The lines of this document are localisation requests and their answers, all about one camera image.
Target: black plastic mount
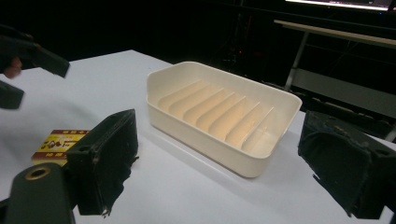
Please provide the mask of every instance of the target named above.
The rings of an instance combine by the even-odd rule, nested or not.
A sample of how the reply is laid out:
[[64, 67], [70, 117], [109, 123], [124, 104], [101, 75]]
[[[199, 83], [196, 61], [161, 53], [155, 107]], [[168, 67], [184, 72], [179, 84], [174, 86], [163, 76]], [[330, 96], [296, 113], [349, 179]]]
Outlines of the black plastic mount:
[[130, 176], [138, 143], [134, 109], [113, 114], [67, 152], [63, 167], [38, 164], [15, 176], [0, 202], [0, 223], [75, 223], [81, 215], [109, 215]]
[[350, 124], [307, 111], [298, 154], [349, 216], [396, 211], [396, 152]]

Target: small box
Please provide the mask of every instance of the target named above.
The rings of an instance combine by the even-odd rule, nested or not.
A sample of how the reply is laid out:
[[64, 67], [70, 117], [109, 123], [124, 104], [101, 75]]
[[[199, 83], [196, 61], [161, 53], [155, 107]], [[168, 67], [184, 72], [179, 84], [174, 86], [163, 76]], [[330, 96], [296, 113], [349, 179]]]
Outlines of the small box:
[[55, 162], [61, 166], [67, 162], [66, 151], [80, 140], [88, 130], [53, 130], [32, 156], [34, 165]]

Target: table surface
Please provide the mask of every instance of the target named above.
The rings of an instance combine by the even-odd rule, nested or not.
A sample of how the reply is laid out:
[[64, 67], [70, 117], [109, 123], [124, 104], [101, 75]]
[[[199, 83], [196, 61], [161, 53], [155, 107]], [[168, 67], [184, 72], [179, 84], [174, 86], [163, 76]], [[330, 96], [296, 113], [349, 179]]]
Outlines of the table surface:
[[[21, 108], [0, 109], [0, 200], [12, 179], [54, 129], [92, 129], [107, 116], [134, 108], [140, 159], [124, 182], [110, 217], [77, 223], [389, 223], [348, 217], [298, 156], [299, 112], [256, 178], [244, 178], [149, 124], [147, 75], [172, 66], [134, 50], [73, 61], [65, 79], [41, 68], [12, 80], [25, 91]], [[381, 141], [396, 148], [390, 142]]]

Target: cream plastic tray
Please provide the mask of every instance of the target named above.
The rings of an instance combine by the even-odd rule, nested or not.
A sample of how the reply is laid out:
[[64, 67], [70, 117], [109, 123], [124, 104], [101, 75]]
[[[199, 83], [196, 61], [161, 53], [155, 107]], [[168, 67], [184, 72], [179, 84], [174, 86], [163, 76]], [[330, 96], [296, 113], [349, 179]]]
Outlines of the cream plastic tray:
[[302, 101], [195, 62], [148, 75], [151, 125], [244, 177], [256, 177]]

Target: desk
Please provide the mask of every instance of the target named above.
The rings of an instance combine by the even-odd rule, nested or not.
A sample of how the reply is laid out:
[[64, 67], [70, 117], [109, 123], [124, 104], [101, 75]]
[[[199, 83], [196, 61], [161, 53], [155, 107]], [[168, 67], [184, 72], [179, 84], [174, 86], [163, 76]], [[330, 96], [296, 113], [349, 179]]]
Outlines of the desk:
[[[25, 91], [21, 108], [0, 110], [0, 199], [13, 177], [53, 129], [92, 129], [108, 115], [134, 108], [140, 159], [110, 217], [90, 223], [389, 223], [348, 217], [297, 155], [304, 113], [299, 112], [257, 178], [235, 175], [149, 124], [146, 79], [171, 66], [128, 50], [71, 62], [66, 79], [35, 68], [3, 81]], [[396, 146], [381, 141], [389, 147]]]
[[[288, 21], [275, 20], [274, 23], [281, 24], [283, 27], [288, 29], [304, 32], [303, 39], [285, 84], [285, 91], [289, 91], [291, 86], [300, 87], [302, 89], [396, 119], [396, 95], [366, 88], [336, 78], [326, 77], [299, 67], [300, 59], [304, 53], [304, 47], [309, 34], [326, 35], [390, 49], [396, 49], [395, 39], [354, 34]], [[385, 139], [392, 142], [395, 137], [396, 125], [394, 125], [393, 129]]]

